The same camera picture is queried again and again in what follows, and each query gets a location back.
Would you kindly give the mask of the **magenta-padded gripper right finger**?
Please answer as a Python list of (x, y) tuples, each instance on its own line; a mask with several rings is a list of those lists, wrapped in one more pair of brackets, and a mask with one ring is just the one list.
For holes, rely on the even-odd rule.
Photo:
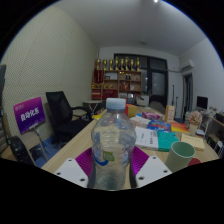
[(157, 156), (149, 156), (138, 147), (133, 149), (129, 174), (132, 188), (146, 186), (170, 174), (171, 171)]

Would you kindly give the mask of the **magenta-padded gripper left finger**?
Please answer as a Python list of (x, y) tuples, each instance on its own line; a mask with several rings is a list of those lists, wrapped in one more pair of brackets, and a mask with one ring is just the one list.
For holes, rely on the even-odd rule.
[(95, 185), (95, 168), (92, 150), (85, 150), (75, 159), (66, 159), (54, 174), (78, 186), (93, 188)]

